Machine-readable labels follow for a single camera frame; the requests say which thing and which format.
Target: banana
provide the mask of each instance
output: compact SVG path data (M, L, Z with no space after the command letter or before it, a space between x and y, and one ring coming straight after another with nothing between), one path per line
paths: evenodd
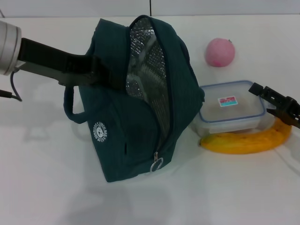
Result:
M255 134L213 134L200 140L208 150L224 154L249 154L267 151L283 144L291 134L292 126L276 118L273 126Z

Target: cable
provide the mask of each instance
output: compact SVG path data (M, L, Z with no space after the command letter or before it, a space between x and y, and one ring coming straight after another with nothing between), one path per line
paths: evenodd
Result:
M15 89L15 84L14 84L14 75L15 75L15 71L13 71L10 75L10 84L11 84L11 87L15 93L15 96L12 95L11 98L14 98L20 102L22 102L23 100L21 99L20 95L18 94L17 90Z

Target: white table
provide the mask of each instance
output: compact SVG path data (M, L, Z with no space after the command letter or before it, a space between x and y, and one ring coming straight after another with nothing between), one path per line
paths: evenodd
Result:
M108 20L129 25L133 17ZM300 15L169 16L186 42L200 85L248 79L300 100ZM5 19L23 37L84 54L99 18ZM203 53L216 37L237 55L208 67ZM197 146L187 128L173 161L149 175L107 184L87 124L63 110L64 88L19 72L24 102L0 99L0 220L6 225L298 225L300 131L273 151L232 156ZM0 77L0 89L11 90ZM82 110L76 95L77 112Z

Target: lunch bag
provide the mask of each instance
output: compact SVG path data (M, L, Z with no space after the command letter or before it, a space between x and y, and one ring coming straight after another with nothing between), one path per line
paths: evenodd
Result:
M106 180L163 168L204 101L185 44L171 25L145 15L129 27L101 19L92 54L123 89L80 86L84 112L73 114L73 87L66 87L64 108L72 121L88 122Z

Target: bag handle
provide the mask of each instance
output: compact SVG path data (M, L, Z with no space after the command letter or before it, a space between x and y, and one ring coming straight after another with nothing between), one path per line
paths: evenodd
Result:
M86 122L90 116L92 116L100 106L95 107L89 111L84 111L81 113L73 113L73 103L74 103L74 87L66 87L64 95L64 109L67 117L74 121L75 123L81 124Z

